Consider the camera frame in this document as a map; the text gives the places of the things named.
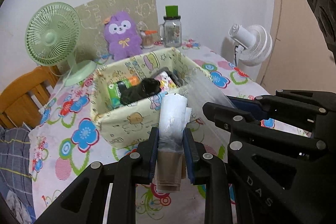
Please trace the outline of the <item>white bag roll brown core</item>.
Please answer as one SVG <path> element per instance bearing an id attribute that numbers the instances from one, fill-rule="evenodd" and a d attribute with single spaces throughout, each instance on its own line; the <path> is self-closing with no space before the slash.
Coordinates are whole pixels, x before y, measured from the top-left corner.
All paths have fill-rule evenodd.
<path id="1" fill-rule="evenodd" d="M 159 193 L 180 191 L 181 180 L 186 176 L 183 130 L 190 121 L 191 112 L 186 97 L 178 93 L 164 96 L 159 116 L 155 170 L 155 184 Z"/>

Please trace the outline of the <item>grey soft cloth bundle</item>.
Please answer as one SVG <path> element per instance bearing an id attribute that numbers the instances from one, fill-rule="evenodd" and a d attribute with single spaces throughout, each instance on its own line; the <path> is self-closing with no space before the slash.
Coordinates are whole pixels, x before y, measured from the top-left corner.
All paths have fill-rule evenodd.
<path id="1" fill-rule="evenodd" d="M 184 84 L 183 79 L 181 79 L 176 73 L 168 71 L 168 76 L 172 79 L 173 83 L 175 83 L 175 85 L 177 87 L 182 87 Z"/>

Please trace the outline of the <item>yellow cartoon tissue pack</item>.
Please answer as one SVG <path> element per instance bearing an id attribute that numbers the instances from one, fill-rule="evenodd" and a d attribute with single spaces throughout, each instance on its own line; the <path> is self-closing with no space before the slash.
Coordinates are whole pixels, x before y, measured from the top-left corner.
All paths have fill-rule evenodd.
<path id="1" fill-rule="evenodd" d="M 165 71 L 156 75 L 154 79 L 160 82 L 161 91 L 169 91 L 178 88 L 172 78 Z"/>

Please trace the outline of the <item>black soft cloth bundle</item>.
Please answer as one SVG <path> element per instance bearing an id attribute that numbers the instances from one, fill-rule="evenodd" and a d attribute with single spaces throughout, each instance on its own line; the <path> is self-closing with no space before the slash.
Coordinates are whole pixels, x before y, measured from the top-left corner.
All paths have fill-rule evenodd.
<path id="1" fill-rule="evenodd" d="M 120 102 L 129 105 L 161 92 L 161 83 L 158 80 L 146 78 L 138 85 L 129 87 L 121 92 Z"/>

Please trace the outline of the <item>green orange packet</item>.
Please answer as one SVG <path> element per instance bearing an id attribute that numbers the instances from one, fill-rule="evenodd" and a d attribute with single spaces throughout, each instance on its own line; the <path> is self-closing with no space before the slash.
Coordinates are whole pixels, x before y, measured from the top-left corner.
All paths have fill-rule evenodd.
<path id="1" fill-rule="evenodd" d="M 139 83 L 140 79 L 137 76 L 124 78 L 115 83 L 109 83 L 107 87 L 112 109 L 116 109 L 121 106 L 120 99 L 123 91 L 130 87 L 136 86 Z"/>

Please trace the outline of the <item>beige door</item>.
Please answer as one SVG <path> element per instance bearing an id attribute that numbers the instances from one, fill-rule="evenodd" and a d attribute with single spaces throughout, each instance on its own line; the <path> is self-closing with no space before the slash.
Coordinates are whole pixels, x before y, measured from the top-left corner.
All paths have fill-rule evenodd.
<path id="1" fill-rule="evenodd" d="M 307 0 L 274 0 L 273 50 L 258 83 L 277 89 L 335 92 L 335 63 Z"/>

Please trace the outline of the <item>floral tablecloth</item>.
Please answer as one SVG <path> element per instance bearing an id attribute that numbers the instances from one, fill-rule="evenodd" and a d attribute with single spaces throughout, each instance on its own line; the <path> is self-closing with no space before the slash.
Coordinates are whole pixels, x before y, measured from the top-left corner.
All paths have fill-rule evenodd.
<path id="1" fill-rule="evenodd" d="M 236 67 L 198 42 L 189 40 L 176 52 L 163 46 L 145 49 L 140 60 L 128 60 L 114 70 L 117 78 L 128 75 L 144 76 L 159 69 L 163 63 L 179 57 L 174 70 L 184 76 L 190 69 L 185 57 L 208 71 L 214 85 L 224 94 L 245 99 L 264 95 L 265 89 Z M 33 179 L 35 215 L 43 212 L 62 191 L 94 161 L 109 164 L 134 152 L 137 144 L 112 147 L 90 117 L 91 94 L 95 89 L 92 76 L 83 82 L 63 87 L 56 85 L 56 94 L 46 107 L 40 124 L 29 134 L 30 166 Z M 193 186 L 182 180 L 175 193 L 160 193 L 155 184 L 139 185 L 136 192 L 138 223 L 203 223 L 205 211 L 204 186 Z"/>

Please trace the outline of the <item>grey plaid bedding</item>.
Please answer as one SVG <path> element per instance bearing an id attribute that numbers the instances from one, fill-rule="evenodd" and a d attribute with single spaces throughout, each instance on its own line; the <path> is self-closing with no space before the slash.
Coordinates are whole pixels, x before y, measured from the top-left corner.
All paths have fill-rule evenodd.
<path id="1" fill-rule="evenodd" d="M 19 223 L 36 220 L 29 173 L 31 129 L 1 127 L 1 196 Z"/>

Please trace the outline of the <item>white fan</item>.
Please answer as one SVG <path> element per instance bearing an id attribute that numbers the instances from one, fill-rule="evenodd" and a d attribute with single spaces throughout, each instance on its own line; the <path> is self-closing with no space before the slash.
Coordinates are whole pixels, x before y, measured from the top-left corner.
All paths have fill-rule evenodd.
<path id="1" fill-rule="evenodd" d="M 272 37 L 261 25 L 255 24 L 244 28 L 242 25 L 233 24 L 228 34 L 238 44 L 236 52 L 239 61 L 245 66 L 260 65 L 272 51 Z"/>

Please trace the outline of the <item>yellow cartoon storage box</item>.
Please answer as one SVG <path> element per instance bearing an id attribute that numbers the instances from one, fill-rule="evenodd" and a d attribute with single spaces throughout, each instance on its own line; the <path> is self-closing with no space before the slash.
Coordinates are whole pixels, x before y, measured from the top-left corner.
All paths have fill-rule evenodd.
<path id="1" fill-rule="evenodd" d="M 108 86 L 136 76 L 148 78 L 160 69 L 168 68 L 180 79 L 191 71 L 208 71 L 189 59 L 176 48 L 162 48 L 96 69 L 93 75 L 93 92 L 90 95 L 90 119 L 101 137 L 113 148 L 119 149 L 148 139 L 149 131 L 159 122 L 163 93 L 126 106 L 112 108 Z"/>

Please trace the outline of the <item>glass jar green lid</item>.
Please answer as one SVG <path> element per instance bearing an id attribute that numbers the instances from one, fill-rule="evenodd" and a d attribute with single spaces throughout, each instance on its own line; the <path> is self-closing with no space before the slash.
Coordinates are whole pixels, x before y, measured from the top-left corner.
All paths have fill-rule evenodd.
<path id="1" fill-rule="evenodd" d="M 182 45 L 182 25 L 178 6 L 166 6 L 165 12 L 158 29 L 159 39 L 165 47 L 179 48 Z"/>

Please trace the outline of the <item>small cup with orange lid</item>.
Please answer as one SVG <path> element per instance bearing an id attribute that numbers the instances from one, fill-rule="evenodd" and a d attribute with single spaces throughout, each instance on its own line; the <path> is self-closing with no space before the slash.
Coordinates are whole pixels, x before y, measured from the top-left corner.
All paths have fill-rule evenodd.
<path id="1" fill-rule="evenodd" d="M 157 31 L 154 30 L 140 30 L 140 35 L 142 39 L 142 47 L 144 49 L 154 47 L 154 35 Z"/>

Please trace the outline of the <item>purple plush toy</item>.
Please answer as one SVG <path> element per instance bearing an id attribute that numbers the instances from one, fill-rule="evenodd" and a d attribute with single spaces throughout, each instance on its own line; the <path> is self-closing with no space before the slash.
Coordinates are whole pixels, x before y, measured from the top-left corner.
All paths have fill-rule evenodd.
<path id="1" fill-rule="evenodd" d="M 142 39 L 138 35 L 134 20 L 126 11 L 119 11 L 110 18 L 106 18 L 104 38 L 114 61 L 120 61 L 142 53 Z"/>

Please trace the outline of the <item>patterned cardboard panel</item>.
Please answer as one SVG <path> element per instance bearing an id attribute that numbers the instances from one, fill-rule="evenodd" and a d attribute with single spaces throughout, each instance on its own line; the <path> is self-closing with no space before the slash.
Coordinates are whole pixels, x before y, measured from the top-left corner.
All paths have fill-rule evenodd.
<path id="1" fill-rule="evenodd" d="M 119 11 L 130 15 L 137 31 L 158 28 L 156 0 L 94 0 L 75 7 L 75 10 L 81 23 L 75 50 L 77 62 L 95 60 L 108 54 L 104 22 Z"/>

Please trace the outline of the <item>green desk fan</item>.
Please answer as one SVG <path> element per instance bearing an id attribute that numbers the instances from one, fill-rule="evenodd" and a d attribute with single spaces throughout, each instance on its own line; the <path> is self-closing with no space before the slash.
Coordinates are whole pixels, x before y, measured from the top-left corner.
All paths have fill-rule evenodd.
<path id="1" fill-rule="evenodd" d="M 53 67 L 66 61 L 70 66 L 63 84 L 72 86 L 85 80 L 96 69 L 92 60 L 76 61 L 75 49 L 80 38 L 80 19 L 75 9 L 63 2 L 41 7 L 30 19 L 25 47 L 38 65 Z"/>

